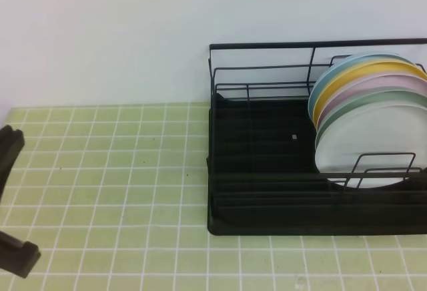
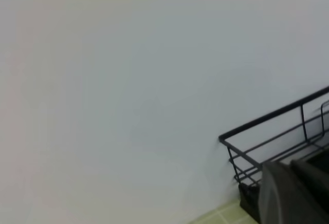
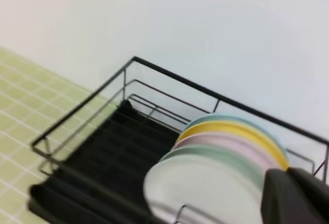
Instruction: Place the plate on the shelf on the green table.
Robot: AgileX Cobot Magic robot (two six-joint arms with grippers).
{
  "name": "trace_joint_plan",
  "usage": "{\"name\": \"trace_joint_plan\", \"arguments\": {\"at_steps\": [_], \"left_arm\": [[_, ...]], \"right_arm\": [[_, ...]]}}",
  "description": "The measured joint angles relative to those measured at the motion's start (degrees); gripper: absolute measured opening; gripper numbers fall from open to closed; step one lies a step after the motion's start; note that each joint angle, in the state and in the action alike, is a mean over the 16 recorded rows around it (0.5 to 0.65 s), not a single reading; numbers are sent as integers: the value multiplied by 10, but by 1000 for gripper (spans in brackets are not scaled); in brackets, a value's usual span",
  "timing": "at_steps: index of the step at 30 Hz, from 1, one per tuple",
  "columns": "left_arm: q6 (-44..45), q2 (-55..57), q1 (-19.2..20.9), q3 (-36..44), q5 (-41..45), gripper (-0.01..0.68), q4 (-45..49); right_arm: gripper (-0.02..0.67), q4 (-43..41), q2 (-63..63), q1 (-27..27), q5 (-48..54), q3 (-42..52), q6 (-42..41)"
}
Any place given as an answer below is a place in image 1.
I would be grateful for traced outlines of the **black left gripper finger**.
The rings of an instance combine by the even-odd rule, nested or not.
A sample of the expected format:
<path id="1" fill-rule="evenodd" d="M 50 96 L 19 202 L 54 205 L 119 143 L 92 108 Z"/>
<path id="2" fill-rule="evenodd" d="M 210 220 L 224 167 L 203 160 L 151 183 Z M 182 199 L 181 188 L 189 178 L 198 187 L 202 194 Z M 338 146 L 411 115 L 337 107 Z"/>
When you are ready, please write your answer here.
<path id="1" fill-rule="evenodd" d="M 7 178 L 25 145 L 24 135 L 20 129 L 13 129 L 10 125 L 1 128 L 0 147 L 0 195 L 3 195 Z"/>

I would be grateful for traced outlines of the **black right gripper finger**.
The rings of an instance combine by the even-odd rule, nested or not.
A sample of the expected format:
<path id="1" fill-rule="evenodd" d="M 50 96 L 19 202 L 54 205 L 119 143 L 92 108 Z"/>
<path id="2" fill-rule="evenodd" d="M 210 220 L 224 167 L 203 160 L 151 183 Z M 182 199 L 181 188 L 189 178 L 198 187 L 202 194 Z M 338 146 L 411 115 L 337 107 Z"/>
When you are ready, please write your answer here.
<path id="1" fill-rule="evenodd" d="M 22 242 L 5 232 L 1 232 L 0 267 L 20 278 L 28 277 L 41 257 L 36 244 Z"/>

